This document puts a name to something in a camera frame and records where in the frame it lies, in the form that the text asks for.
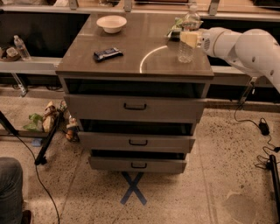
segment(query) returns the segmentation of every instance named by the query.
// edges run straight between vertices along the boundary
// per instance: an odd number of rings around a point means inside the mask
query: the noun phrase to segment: shoe
[[[21,224],[31,224],[32,223],[32,212],[29,210],[23,211],[23,218],[21,219]]]

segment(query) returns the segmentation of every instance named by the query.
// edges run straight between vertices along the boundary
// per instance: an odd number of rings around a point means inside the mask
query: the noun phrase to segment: open drawer
[[[77,119],[114,121],[196,123],[205,105],[204,99],[185,98],[71,94],[64,98]]]
[[[80,119],[80,130],[84,132],[162,135],[162,136],[191,136],[196,123],[175,122],[123,122]]]
[[[182,158],[180,153],[91,150],[88,161],[94,170],[182,173],[186,168]]]
[[[79,138],[82,146],[86,149],[183,154],[191,152],[195,141],[193,136],[153,136],[94,132],[79,132]]]
[[[100,80],[95,77],[61,75],[63,88],[71,95],[122,95],[175,98],[202,98],[205,83],[140,80]]]

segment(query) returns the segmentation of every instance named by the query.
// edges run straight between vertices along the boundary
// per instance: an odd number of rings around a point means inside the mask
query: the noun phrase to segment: person's leg
[[[0,223],[20,224],[23,170],[12,157],[0,157]]]

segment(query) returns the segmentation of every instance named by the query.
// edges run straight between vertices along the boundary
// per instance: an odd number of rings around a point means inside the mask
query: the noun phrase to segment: plastic bottle
[[[200,28],[200,14],[197,12],[197,5],[191,5],[190,11],[184,17],[182,26],[182,32],[193,32]],[[184,41],[182,41],[182,36],[184,35],[180,35],[178,61],[189,63],[193,60],[194,47],[189,46]]]
[[[28,53],[27,48],[25,46],[25,42],[18,35],[14,36],[14,43],[18,53],[20,54],[23,60],[32,60],[32,57]]]

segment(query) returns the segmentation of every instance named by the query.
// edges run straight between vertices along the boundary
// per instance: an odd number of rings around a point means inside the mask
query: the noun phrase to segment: blue tape x
[[[124,194],[124,196],[123,196],[123,198],[121,200],[121,203],[124,205],[128,201],[128,199],[130,198],[130,195],[133,192],[135,192],[135,195],[140,199],[142,205],[145,205],[147,203],[147,200],[142,195],[142,193],[139,191],[139,189],[137,187],[137,184],[140,181],[141,177],[143,176],[143,173],[139,172],[133,181],[131,180],[131,177],[130,177],[130,175],[127,172],[123,171],[122,175],[124,176],[126,181],[128,181],[130,187],[127,190],[127,192]]]

